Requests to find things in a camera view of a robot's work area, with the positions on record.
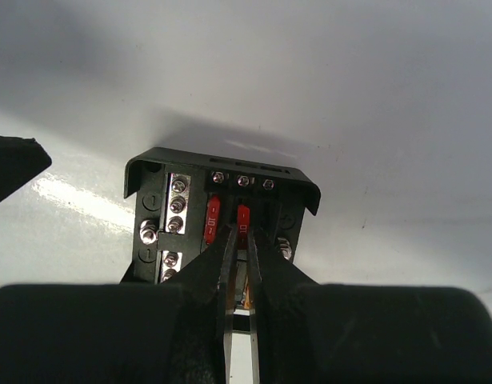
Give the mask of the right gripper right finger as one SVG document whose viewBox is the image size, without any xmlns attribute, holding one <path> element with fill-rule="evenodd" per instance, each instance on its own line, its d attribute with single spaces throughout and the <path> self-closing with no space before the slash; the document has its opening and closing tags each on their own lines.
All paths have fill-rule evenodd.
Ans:
<svg viewBox="0 0 492 384">
<path fill-rule="evenodd" d="M 453 287 L 320 284 L 248 236 L 259 383 L 492 383 L 492 318 Z"/>
</svg>

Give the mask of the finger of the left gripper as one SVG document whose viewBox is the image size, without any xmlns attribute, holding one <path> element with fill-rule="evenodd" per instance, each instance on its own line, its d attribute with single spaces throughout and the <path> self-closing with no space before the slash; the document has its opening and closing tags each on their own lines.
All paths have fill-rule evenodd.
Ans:
<svg viewBox="0 0 492 384">
<path fill-rule="evenodd" d="M 34 138 L 0 136 L 0 202 L 52 164 Z"/>
</svg>

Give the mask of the black fuse box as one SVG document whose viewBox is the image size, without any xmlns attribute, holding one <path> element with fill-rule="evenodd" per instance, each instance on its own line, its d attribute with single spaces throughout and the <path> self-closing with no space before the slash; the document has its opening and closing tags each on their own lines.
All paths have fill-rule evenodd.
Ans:
<svg viewBox="0 0 492 384">
<path fill-rule="evenodd" d="M 321 191 L 302 171 L 162 147 L 133 157 L 124 195 L 135 198 L 130 266 L 122 284 L 132 310 L 160 305 L 159 285 L 188 266 L 226 226 L 238 229 L 235 302 L 246 294 L 247 232 L 260 229 L 277 252 L 294 260 L 305 213 L 316 214 Z"/>
</svg>

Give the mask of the red blade fuse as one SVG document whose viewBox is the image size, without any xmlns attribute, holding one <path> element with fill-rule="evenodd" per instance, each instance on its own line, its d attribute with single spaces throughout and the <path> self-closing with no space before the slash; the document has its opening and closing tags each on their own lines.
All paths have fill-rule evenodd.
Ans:
<svg viewBox="0 0 492 384">
<path fill-rule="evenodd" d="M 218 221 L 220 216 L 221 201 L 219 196 L 214 195 L 207 204 L 206 220 L 203 238 L 205 244 L 210 245 L 214 242 L 218 231 Z"/>
<path fill-rule="evenodd" d="M 238 227 L 238 249 L 245 250 L 247 248 L 248 232 L 250 228 L 250 208 L 246 205 L 243 204 L 238 205 L 237 227 Z"/>
</svg>

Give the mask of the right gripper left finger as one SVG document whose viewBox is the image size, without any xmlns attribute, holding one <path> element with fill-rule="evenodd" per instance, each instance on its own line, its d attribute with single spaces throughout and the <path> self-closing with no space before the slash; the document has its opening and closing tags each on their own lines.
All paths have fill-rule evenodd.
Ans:
<svg viewBox="0 0 492 384">
<path fill-rule="evenodd" d="M 0 288 L 0 383 L 226 383 L 238 230 L 166 282 Z"/>
</svg>

